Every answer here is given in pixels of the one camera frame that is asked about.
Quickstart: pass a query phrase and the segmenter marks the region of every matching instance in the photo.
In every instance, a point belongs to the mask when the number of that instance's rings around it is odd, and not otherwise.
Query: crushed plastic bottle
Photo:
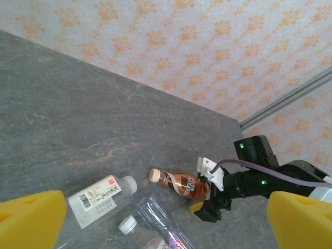
[[[66,200],[67,214],[55,249],[71,248],[77,237],[84,237],[88,226],[99,226],[129,204],[129,196],[137,191],[131,176],[121,179],[109,175]]]
[[[121,222],[119,229],[129,240],[131,248],[170,249],[158,232],[139,226],[131,215]]]
[[[159,232],[170,249],[195,249],[177,222],[159,206],[155,196],[142,199],[137,205],[137,212],[153,230]]]

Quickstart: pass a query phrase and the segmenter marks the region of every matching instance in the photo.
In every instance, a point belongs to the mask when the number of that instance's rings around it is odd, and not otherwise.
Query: white label
[[[116,207],[112,196],[121,192],[113,176],[108,176],[68,198],[82,229]]]
[[[167,243],[162,238],[151,240],[143,249],[169,249]]]
[[[120,191],[121,188],[114,177],[108,176],[76,195],[84,210],[87,211]]]

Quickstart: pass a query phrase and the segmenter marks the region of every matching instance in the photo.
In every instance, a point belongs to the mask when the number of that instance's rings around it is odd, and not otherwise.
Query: clear plastic bottle
[[[121,222],[119,229],[128,237],[133,249],[169,249],[158,232],[137,225],[137,221],[131,215]]]
[[[139,202],[137,212],[153,230],[159,232],[170,249],[195,249],[193,242],[183,233],[171,214],[166,214],[159,206],[153,194]]]
[[[125,176],[119,179],[109,175],[69,197],[66,200],[66,218],[55,249],[70,248],[77,237],[86,235],[86,227],[97,227],[118,213],[129,204],[129,196],[136,191],[137,183],[133,177]]]
[[[210,197],[209,184],[198,181],[197,177],[193,175],[152,169],[149,180],[153,183],[159,183],[185,198],[205,201]]]

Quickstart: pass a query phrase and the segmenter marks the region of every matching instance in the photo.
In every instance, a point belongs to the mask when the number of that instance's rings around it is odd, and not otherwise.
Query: wall
[[[332,81],[244,131],[264,134],[279,163],[302,159],[332,175]]]
[[[240,121],[332,63],[328,0],[2,2],[2,29]]]

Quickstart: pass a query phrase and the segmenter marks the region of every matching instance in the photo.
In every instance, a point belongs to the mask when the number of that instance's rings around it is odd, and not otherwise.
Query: beige bottle cap
[[[153,183],[157,183],[160,178],[160,170],[152,169],[149,173],[149,181]]]

